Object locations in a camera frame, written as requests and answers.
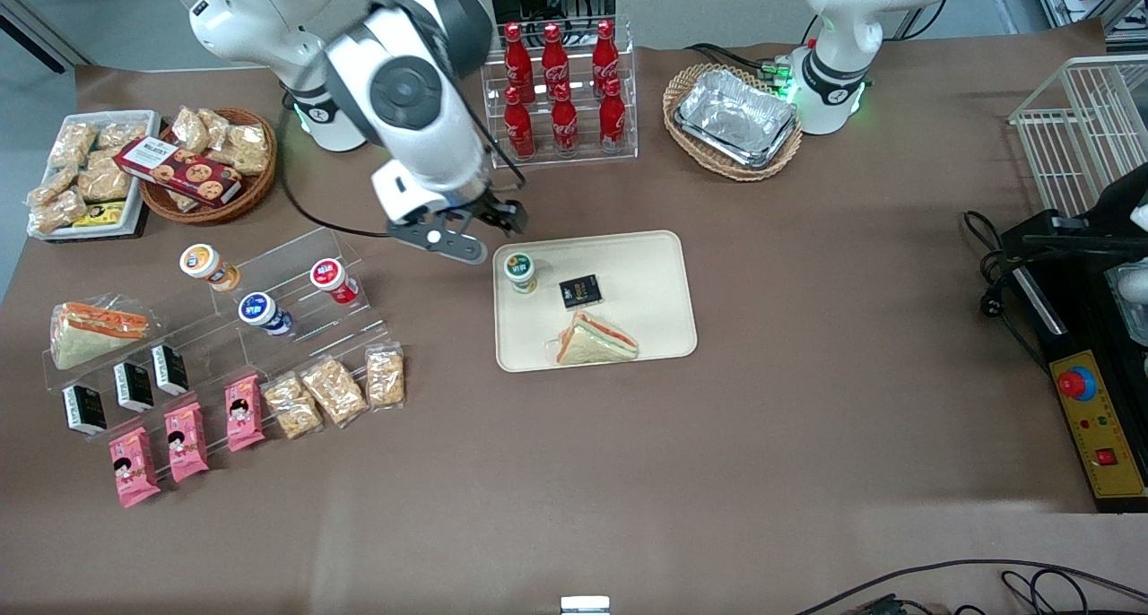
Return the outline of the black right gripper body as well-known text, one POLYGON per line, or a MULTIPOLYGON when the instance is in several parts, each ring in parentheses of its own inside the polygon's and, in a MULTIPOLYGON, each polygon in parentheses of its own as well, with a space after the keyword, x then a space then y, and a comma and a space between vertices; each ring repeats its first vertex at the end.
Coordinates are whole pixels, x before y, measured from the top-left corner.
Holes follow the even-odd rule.
POLYGON ((422 207, 426 207, 426 211, 419 216, 419 227, 430 228, 442 221, 467 224, 467 219, 471 219, 503 228, 503 204, 489 187, 450 190, 450 193, 422 189, 420 194, 425 198, 422 207))

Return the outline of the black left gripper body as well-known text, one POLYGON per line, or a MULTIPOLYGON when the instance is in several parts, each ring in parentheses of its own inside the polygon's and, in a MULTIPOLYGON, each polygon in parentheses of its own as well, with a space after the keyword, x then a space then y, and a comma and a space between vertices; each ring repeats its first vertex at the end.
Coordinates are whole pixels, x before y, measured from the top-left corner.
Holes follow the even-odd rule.
POLYGON ((1115 238, 1145 238, 1147 162, 1108 185, 1097 202, 1085 215, 1091 229, 1115 238))

